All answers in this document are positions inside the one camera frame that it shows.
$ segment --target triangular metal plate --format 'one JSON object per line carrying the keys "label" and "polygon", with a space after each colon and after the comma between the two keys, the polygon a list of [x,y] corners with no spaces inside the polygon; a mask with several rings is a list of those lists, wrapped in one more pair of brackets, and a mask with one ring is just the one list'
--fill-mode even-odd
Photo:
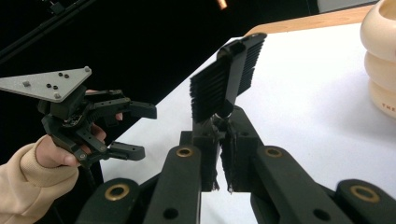
{"label": "triangular metal plate", "polygon": [[0,78],[0,90],[54,103],[63,101],[92,73],[90,67]]}

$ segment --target beige sweater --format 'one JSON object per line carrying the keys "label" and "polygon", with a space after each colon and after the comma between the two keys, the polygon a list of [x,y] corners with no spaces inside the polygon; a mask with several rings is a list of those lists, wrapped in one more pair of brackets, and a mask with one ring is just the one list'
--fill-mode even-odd
{"label": "beige sweater", "polygon": [[45,168],[35,159],[35,144],[18,150],[0,166],[0,223],[34,223],[53,201],[70,191],[78,179],[78,168]]}

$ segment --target brush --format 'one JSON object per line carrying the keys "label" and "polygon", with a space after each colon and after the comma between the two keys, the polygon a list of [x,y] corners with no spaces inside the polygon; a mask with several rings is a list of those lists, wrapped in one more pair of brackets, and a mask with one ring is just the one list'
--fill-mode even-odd
{"label": "brush", "polygon": [[267,34],[258,33],[221,47],[217,59],[191,78],[192,119],[227,118],[236,97],[250,88],[254,68]]}

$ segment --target white wall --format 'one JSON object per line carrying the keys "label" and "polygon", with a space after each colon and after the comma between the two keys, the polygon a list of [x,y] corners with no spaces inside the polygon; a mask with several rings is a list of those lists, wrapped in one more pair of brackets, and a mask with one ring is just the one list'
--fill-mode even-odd
{"label": "white wall", "polygon": [[343,7],[353,7],[359,4],[377,2],[378,0],[318,0],[319,12],[333,11]]}

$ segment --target beige vase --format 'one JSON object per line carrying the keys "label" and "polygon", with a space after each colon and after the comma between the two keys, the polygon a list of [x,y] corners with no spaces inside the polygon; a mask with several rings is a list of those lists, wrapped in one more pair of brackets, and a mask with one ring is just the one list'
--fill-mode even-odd
{"label": "beige vase", "polygon": [[361,23],[364,67],[375,105],[396,118],[396,0],[380,0]]}

